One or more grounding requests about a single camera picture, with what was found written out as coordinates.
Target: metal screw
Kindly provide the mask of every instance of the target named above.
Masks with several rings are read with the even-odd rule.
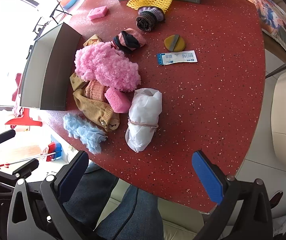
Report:
[[[54,179],[54,175],[48,175],[46,177],[46,181],[53,181],[53,179]]]
[[[263,185],[264,184],[262,179],[256,179],[255,182],[256,182],[256,184],[259,184],[259,185]]]
[[[228,175],[226,176],[226,178],[227,178],[227,180],[229,180],[229,181],[235,180],[235,177],[234,177],[232,174],[228,174]]]
[[[24,183],[24,181],[25,181],[24,179],[19,179],[19,180],[17,181],[17,184],[18,184],[18,185],[22,185],[22,184]]]

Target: rope tied around package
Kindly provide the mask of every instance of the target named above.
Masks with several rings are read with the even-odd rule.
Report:
[[[128,118],[128,121],[133,124],[133,125],[140,125],[140,126],[147,126],[147,127],[151,127],[151,128],[155,128],[157,129],[158,128],[158,124],[157,125],[154,125],[154,124],[149,124],[149,123],[138,123],[138,122],[134,122],[132,121],[130,118]]]

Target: pink foam block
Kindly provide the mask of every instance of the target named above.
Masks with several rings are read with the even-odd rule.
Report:
[[[131,102],[124,93],[109,88],[104,95],[115,113],[128,113]]]
[[[108,10],[107,6],[101,6],[101,7],[94,8],[89,11],[87,18],[90,20],[93,20],[96,18],[104,17],[105,14],[107,13],[107,10]]]

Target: jeans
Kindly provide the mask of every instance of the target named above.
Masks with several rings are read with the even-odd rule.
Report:
[[[158,198],[132,185],[120,205],[96,227],[117,182],[117,177],[91,162],[63,206],[83,227],[107,240],[164,240]]]

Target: tan knitted sock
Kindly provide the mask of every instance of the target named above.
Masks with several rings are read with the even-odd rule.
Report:
[[[78,109],[89,120],[103,127],[107,132],[118,128],[119,114],[114,113],[109,104],[84,97],[82,89],[76,90],[73,96]]]

